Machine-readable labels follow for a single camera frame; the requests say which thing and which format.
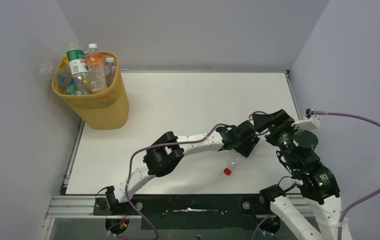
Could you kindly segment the red label bottle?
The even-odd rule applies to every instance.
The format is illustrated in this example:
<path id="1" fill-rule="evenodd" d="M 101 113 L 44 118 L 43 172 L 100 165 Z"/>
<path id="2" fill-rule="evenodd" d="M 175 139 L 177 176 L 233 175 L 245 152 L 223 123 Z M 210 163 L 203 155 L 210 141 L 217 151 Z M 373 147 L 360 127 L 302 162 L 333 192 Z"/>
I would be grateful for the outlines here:
<path id="1" fill-rule="evenodd" d="M 226 176 L 230 176 L 234 170 L 245 161 L 246 157 L 238 153 L 237 151 L 232 151 L 232 157 L 227 163 L 226 167 L 223 169 L 223 173 Z"/>

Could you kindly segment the orange drink bottle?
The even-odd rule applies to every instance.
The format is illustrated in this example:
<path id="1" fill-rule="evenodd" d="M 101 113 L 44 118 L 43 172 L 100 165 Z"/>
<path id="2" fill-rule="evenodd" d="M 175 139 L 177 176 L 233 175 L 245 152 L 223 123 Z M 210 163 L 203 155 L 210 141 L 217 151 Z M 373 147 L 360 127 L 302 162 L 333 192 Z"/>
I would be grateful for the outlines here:
<path id="1" fill-rule="evenodd" d="M 86 55 L 87 66 L 91 79 L 91 93 L 98 94 L 107 90 L 107 83 L 104 73 L 104 58 L 98 51 L 95 43 L 88 45 L 88 53 Z"/>

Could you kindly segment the green cap water bottle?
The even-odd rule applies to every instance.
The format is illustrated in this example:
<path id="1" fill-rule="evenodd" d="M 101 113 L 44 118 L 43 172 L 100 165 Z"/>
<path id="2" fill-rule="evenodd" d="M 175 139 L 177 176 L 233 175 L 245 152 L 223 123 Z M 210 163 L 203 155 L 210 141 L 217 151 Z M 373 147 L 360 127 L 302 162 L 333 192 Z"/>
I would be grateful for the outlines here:
<path id="1" fill-rule="evenodd" d="M 66 53 L 72 80 L 81 95 L 91 94 L 91 80 L 84 51 L 78 43 L 69 44 Z"/>

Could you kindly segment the green tea bottle table edge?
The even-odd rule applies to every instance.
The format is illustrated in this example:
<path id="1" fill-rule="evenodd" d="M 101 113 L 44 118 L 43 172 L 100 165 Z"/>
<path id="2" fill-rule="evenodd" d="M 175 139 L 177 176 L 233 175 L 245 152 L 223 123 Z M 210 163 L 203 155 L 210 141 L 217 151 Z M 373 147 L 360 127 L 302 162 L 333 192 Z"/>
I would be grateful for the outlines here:
<path id="1" fill-rule="evenodd" d="M 69 95 L 69 96 L 75 96 L 75 95 L 77 95 L 77 87 L 76 87 L 76 85 L 71 83 L 66 88 L 65 95 Z"/>

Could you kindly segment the blue label clear bottle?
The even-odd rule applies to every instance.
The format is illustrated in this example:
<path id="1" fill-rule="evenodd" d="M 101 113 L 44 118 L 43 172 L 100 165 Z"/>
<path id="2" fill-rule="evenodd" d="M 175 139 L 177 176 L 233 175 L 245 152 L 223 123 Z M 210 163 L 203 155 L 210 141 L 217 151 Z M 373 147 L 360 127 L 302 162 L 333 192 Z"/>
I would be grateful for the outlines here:
<path id="1" fill-rule="evenodd" d="M 58 67 L 53 61 L 45 60 L 38 66 L 38 73 L 42 80 L 56 83 L 61 87 L 68 87 L 72 76 L 69 70 Z"/>

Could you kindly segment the small blue label bottle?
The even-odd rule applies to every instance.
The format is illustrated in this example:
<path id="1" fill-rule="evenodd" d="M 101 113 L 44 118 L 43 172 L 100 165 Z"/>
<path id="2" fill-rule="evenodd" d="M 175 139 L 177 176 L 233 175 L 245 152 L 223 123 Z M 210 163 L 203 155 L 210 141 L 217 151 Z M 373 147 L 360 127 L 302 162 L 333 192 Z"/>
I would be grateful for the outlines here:
<path id="1" fill-rule="evenodd" d="M 112 85 L 116 75 L 116 64 L 115 59 L 113 57 L 105 58 L 104 72 L 106 85 L 109 88 Z"/>

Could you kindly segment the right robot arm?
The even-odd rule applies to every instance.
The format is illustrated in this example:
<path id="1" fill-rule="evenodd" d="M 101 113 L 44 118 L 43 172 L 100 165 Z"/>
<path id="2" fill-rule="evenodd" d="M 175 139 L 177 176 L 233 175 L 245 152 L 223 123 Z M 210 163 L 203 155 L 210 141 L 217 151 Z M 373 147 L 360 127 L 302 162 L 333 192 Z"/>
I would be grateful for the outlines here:
<path id="1" fill-rule="evenodd" d="M 320 117 L 308 109 L 305 118 L 296 121 L 282 109 L 270 114 L 256 111 L 251 118 L 256 131 L 269 131 L 266 142 L 278 148 L 279 162 L 290 173 L 319 228 L 305 219 L 278 184 L 260 191 L 261 211 L 274 213 L 299 240 L 351 240 L 336 178 L 315 152 L 319 139 L 312 131 L 319 128 Z"/>

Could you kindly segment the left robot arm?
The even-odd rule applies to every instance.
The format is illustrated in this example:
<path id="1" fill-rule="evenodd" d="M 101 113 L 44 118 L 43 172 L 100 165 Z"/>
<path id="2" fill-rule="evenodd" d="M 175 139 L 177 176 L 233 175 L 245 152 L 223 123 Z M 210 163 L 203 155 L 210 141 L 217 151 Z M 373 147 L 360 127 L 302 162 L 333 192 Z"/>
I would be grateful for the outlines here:
<path id="1" fill-rule="evenodd" d="M 152 145 L 131 155 L 124 180 L 106 188 L 107 208 L 118 210 L 152 179 L 173 172 L 184 157 L 203 152 L 235 151 L 247 158 L 259 140 L 248 120 L 239 125 L 218 123 L 208 132 L 196 135 L 175 135 L 168 131 Z"/>

